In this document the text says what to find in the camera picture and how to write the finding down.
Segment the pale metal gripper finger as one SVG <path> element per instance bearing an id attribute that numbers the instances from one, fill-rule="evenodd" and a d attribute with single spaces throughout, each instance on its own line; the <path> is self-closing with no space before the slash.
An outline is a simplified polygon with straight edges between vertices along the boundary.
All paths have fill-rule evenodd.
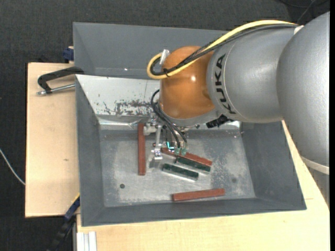
<path id="1" fill-rule="evenodd" d="M 159 168 L 163 157 L 160 152 L 153 151 L 148 158 L 148 169 Z"/>

